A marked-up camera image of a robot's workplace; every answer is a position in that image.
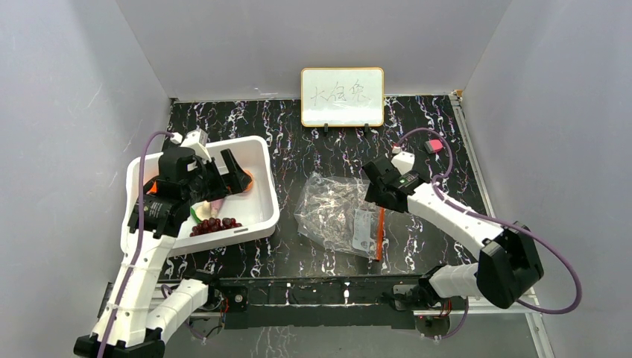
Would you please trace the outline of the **orange toy fruit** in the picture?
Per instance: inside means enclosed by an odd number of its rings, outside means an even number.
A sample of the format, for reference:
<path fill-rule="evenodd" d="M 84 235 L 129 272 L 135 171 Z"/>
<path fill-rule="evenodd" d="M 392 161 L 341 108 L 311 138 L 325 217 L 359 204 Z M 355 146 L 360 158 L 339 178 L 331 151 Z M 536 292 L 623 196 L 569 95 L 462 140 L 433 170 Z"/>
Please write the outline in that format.
<path fill-rule="evenodd" d="M 245 171 L 244 171 L 244 173 L 245 173 L 245 174 L 248 176 L 248 178 L 249 178 L 249 181 L 248 181 L 248 183 L 247 183 L 247 185 L 246 185 L 246 187 L 245 187 L 245 189 L 244 189 L 244 192 L 249 192 L 249 191 L 253 188 L 253 185 L 254 185 L 254 176 L 253 176 L 253 174 L 252 174 L 250 171 L 248 171 L 248 170 L 245 170 Z"/>

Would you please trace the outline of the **clear zip top bag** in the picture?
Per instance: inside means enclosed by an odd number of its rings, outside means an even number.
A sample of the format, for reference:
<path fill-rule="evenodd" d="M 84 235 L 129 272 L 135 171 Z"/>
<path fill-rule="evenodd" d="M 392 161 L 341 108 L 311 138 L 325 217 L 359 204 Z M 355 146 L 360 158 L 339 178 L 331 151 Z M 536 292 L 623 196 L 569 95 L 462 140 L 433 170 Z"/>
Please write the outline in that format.
<path fill-rule="evenodd" d="M 380 260 L 379 208 L 365 200 L 369 184 L 312 172 L 294 210 L 297 232 L 325 249 Z"/>

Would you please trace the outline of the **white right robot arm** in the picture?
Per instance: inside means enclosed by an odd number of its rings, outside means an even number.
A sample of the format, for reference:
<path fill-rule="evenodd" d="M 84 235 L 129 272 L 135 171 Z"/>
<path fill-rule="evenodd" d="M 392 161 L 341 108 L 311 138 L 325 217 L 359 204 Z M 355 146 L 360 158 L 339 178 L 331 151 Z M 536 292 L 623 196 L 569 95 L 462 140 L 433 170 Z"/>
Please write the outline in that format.
<path fill-rule="evenodd" d="M 483 297 L 507 309 L 543 277 L 534 240 L 517 229 L 475 218 L 474 211 L 448 195 L 419 172 L 402 173 L 388 158 L 378 157 L 362 167 L 370 181 L 365 200 L 379 207 L 418 216 L 464 246 L 476 263 L 437 266 L 424 274 L 414 289 L 430 309 L 449 298 Z"/>

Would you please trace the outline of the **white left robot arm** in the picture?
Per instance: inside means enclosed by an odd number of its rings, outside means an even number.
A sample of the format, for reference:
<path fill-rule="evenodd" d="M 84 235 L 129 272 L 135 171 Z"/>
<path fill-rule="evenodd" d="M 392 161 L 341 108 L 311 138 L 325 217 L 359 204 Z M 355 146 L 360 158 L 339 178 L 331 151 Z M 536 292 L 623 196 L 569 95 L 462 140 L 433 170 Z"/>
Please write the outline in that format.
<path fill-rule="evenodd" d="M 124 257 L 111 296 L 92 332 L 77 338 L 75 355 L 162 357 L 172 332 L 192 310 L 219 307 L 221 288 L 201 280 L 185 280 L 155 310 L 150 305 L 191 207 L 241 194 L 252 181 L 231 150 L 220 154 L 223 172 L 206 150 L 185 146 L 143 154 L 130 163 L 121 227 Z"/>

